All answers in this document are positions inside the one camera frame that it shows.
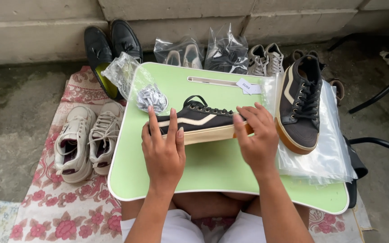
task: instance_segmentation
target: paper tag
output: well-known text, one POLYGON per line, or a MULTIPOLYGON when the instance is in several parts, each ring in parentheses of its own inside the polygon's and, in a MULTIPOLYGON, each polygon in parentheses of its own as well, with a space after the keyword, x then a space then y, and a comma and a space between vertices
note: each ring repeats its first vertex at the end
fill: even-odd
MULTIPOLYGON (((252 84, 251 85, 251 88, 250 88, 252 91, 252 95, 258 95, 258 94, 262 94, 262 91, 261 91, 261 86, 259 84, 252 84)), ((248 92, 246 92, 245 90, 242 90, 242 93, 243 94, 249 94, 248 92)))
POLYGON ((253 88, 251 87, 251 83, 247 82, 247 80, 243 78, 241 78, 238 82, 236 82, 236 85, 250 95, 253 93, 252 92, 253 88))

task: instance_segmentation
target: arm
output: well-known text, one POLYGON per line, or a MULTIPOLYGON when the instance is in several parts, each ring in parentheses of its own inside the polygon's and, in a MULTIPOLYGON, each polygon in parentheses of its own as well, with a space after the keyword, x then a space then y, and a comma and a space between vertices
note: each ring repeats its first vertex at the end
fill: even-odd
POLYGON ((151 106, 148 107, 148 114, 149 123, 145 123, 142 128, 142 151, 149 175, 149 189, 126 243, 161 241, 169 204, 185 166, 184 131, 177 131, 175 109, 170 111, 166 140, 162 138, 151 106))
POLYGON ((247 136, 239 114, 233 116, 233 122, 241 154, 259 184, 266 241, 313 243, 313 238, 290 200, 275 167, 278 134, 274 119, 259 103, 256 102, 255 107, 236 108, 253 128, 254 136, 247 136))

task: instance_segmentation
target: fingernail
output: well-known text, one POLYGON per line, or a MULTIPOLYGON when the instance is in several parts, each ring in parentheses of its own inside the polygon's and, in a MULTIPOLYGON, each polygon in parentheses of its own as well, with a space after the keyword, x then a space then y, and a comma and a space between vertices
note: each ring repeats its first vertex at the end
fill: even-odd
POLYGON ((180 127, 178 129, 178 137, 181 138, 182 136, 184 136, 184 128, 183 127, 180 127))
POLYGON ((242 117, 238 113, 234 113, 233 117, 235 117, 235 122, 242 122, 242 117))

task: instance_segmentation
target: white chunky sneaker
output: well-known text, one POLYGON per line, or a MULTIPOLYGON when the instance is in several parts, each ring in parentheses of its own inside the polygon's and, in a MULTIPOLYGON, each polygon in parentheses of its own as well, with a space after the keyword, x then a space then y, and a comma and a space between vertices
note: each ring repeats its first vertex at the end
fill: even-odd
POLYGON ((181 60, 179 57, 179 52, 173 50, 168 53, 168 57, 165 60, 165 64, 172 66, 181 66, 181 60))
POLYGON ((267 76, 268 56, 262 45, 255 45, 249 51, 248 75, 267 76))
POLYGON ((86 107, 73 108, 65 120, 62 131, 54 144, 55 168, 67 183, 85 180, 93 171, 88 160, 88 134, 97 116, 86 107))
POLYGON ((115 101, 107 102, 89 133, 89 159, 99 175, 109 174, 124 110, 115 101))
POLYGON ((187 45, 187 47, 185 48, 182 66, 186 68, 202 69, 202 63, 199 59, 199 50, 197 48, 197 45, 187 45))
POLYGON ((283 70, 283 54, 280 52, 277 44, 269 44, 265 51, 265 56, 269 58, 267 65, 267 76, 272 77, 277 73, 284 73, 283 70))

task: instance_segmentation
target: white shorts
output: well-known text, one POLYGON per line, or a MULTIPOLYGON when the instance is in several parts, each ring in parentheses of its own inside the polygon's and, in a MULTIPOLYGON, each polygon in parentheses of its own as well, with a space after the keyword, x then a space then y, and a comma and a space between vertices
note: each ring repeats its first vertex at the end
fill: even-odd
MULTIPOLYGON (((201 230, 192 223, 191 216, 181 209, 167 212, 162 232, 162 243, 204 243, 201 230)), ((134 223, 134 218, 121 221, 123 242, 134 223)), ((262 218, 240 211, 235 223, 224 233, 219 243, 266 243, 262 218)))

